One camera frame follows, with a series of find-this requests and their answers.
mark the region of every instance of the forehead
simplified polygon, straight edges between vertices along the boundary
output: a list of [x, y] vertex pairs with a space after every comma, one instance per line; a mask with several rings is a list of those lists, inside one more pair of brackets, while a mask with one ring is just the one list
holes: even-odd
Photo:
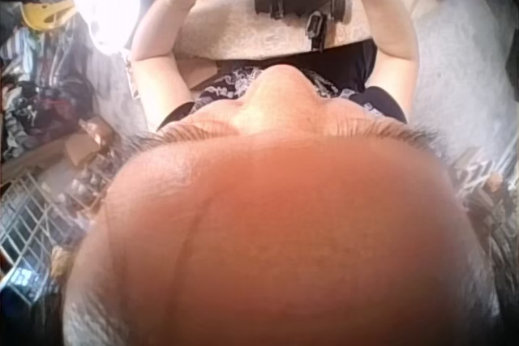
[[382, 301], [402, 320], [415, 320], [417, 306], [451, 314], [467, 224], [432, 165], [390, 140], [159, 147], [116, 179], [69, 289], [77, 296], [100, 268], [130, 315], [164, 323], [157, 307], [172, 301], [186, 334], [281, 322], [344, 329], [360, 326], [360, 312], [392, 317]]

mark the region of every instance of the yellow object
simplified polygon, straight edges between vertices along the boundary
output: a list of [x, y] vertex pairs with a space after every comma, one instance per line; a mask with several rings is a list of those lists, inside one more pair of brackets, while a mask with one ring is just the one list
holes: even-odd
[[24, 22], [33, 30], [48, 32], [60, 28], [77, 10], [71, 0], [59, 3], [26, 3], [22, 5]]

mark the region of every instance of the eyebrow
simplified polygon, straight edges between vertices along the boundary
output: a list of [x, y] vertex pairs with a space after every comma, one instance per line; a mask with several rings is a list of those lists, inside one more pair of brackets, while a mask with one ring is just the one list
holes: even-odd
[[[126, 139], [118, 156], [118, 167], [122, 167], [133, 157], [149, 152], [158, 147], [174, 143], [203, 141], [206, 139], [224, 138], [238, 135], [234, 128], [221, 123], [212, 123], [210, 130], [204, 130], [197, 125], [177, 122], [167, 127], [167, 131], [136, 135]], [[363, 137], [369, 139], [392, 139], [403, 142], [415, 149], [429, 152], [439, 159], [444, 158], [443, 144], [440, 137], [427, 130], [414, 129], [404, 123], [392, 119], [377, 121], [356, 119], [347, 123], [337, 124], [337, 127], [324, 134], [330, 138]]]

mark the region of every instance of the bright light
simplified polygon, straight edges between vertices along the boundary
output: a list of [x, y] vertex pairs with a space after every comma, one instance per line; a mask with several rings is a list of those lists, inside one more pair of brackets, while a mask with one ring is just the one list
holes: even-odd
[[140, 13], [140, 0], [75, 0], [75, 5], [94, 45], [108, 55], [128, 42]]

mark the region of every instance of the wire rack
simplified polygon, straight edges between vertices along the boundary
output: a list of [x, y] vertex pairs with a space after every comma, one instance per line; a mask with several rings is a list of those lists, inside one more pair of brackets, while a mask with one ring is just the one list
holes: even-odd
[[51, 201], [30, 172], [2, 196], [0, 251], [11, 269], [0, 283], [28, 305], [34, 304], [49, 281], [49, 259], [79, 226]]

